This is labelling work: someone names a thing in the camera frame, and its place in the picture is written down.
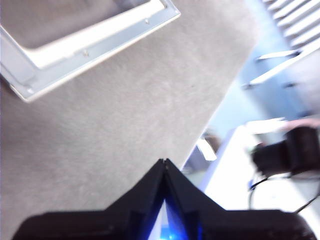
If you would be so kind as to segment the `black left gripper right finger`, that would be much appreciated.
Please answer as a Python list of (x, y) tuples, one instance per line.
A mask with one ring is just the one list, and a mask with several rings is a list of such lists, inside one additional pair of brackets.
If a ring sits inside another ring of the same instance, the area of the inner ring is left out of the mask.
[(314, 240), (298, 214), (281, 210), (226, 210), (192, 184), (169, 159), (165, 180), (170, 213), (188, 240)]

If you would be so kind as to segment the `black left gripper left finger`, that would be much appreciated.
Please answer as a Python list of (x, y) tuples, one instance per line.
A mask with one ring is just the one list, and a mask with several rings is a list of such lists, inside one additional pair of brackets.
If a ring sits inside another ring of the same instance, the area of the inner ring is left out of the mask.
[(164, 200), (164, 159), (103, 210), (58, 211), (25, 219), (14, 240), (146, 240)]

